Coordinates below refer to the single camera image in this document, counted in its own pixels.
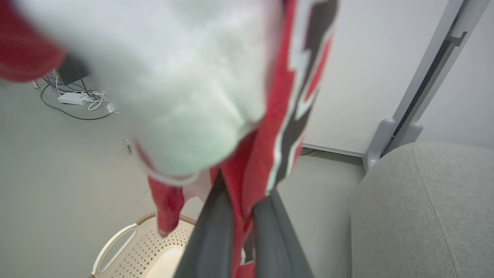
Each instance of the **red fabric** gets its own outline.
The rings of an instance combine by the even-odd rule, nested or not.
[[[236,278],[254,277],[254,264],[240,266],[241,249],[253,223],[252,208],[257,202],[265,198],[277,181],[286,176],[291,169],[286,166],[285,170],[280,170],[280,165],[283,162],[287,165],[295,163],[301,149],[301,138],[311,110],[313,97],[317,93],[329,55],[331,36],[328,36],[326,32],[313,31],[309,24],[307,34],[294,34],[293,25],[295,24],[294,17],[298,1],[286,1],[283,40],[275,77],[269,92],[267,112],[259,129],[244,138],[232,156],[210,170],[211,183],[214,182],[216,175],[221,170],[235,213],[232,277]],[[323,2],[321,8],[334,12],[336,9],[335,1],[329,3],[330,1]],[[321,17],[321,15],[316,14],[315,10],[320,8],[316,5],[316,1],[314,1],[312,13],[306,20],[317,25],[318,22],[315,18],[317,19],[317,16]],[[331,27],[334,13],[329,12],[328,17],[330,20],[323,22],[323,24],[327,24],[323,31],[327,31]],[[319,40],[308,38],[314,33],[320,35]],[[314,55],[314,63],[311,68],[304,67],[304,65],[290,68],[290,46],[293,38],[297,35],[307,37],[306,47]],[[318,48],[314,49],[313,42],[320,42],[320,47],[318,45]],[[302,88],[294,87],[296,74],[302,74],[306,77],[306,83]],[[290,101],[295,102],[294,107],[290,107]],[[289,149],[284,148],[283,144],[280,143],[285,138],[295,139],[289,141],[292,142],[289,144]]]
[[[329,30],[335,16],[335,0],[305,0],[312,10],[297,15],[301,0],[284,0],[285,28],[267,112],[257,131],[244,138],[235,153],[210,170],[214,180],[221,170],[235,213],[232,277],[254,277],[254,264],[240,266],[241,249],[252,226],[252,208],[265,198],[292,169],[331,45]],[[295,24],[306,23],[306,30]],[[304,37],[304,49],[292,49],[294,38]],[[15,13],[12,3],[0,0],[0,77],[28,81],[57,67],[65,52],[40,37]],[[300,62],[309,57],[308,64]],[[303,77],[302,85],[294,82]],[[145,153],[137,148],[141,156]],[[149,178],[158,208],[158,226],[174,230],[184,205],[182,188]]]
[[[65,51],[29,27],[9,0],[0,0],[0,78],[25,82],[57,68]]]

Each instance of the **gray sofa arm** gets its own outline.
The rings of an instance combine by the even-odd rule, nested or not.
[[[494,152],[408,144],[354,192],[354,278],[494,277]]]

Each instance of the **basket handle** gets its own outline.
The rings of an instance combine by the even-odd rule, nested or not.
[[[132,225],[129,225],[125,228],[123,228],[122,230],[120,230],[118,233],[116,233],[106,244],[105,246],[103,247],[103,249],[101,249],[101,251],[99,252],[99,255],[98,257],[96,258],[96,261],[94,262],[94,266],[93,266],[93,271],[91,274],[93,274],[93,276],[96,276],[97,274],[100,274],[100,273],[103,273],[109,266],[110,264],[112,264],[112,262],[116,259],[116,257],[120,254],[120,252],[122,252],[122,250],[124,249],[124,247],[127,246],[127,244],[129,243],[129,241],[135,236],[135,233],[136,233],[136,230],[135,228],[138,227],[138,225],[136,223],[132,224]],[[120,237],[122,237],[125,233],[127,233],[128,231],[130,230],[133,230],[133,233],[132,235],[127,239],[127,241],[122,245],[122,247],[120,247],[120,249],[117,251],[117,253],[113,256],[113,258],[108,262],[108,264],[105,265],[105,267],[103,269],[100,269],[101,267],[101,262],[103,261],[103,258],[105,258],[106,256],[106,253],[108,253],[108,250],[110,250],[110,248],[113,246],[113,244],[115,243],[115,241],[119,240]]]

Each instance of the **white fabric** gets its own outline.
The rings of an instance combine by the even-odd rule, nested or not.
[[[34,27],[80,55],[156,172],[199,173],[265,112],[280,0],[17,0]]]

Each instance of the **clothing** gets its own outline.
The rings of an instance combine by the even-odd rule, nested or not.
[[[60,65],[65,51],[22,20],[9,0],[0,0],[0,78],[25,82]]]
[[[210,183],[204,170],[211,182],[221,170],[235,213],[232,276],[253,277],[253,264],[239,266],[252,208],[295,164],[328,58],[337,1],[17,3],[113,91],[150,174],[163,235],[175,229],[188,198],[205,200]],[[65,24],[74,16],[66,10],[75,8],[91,20]]]

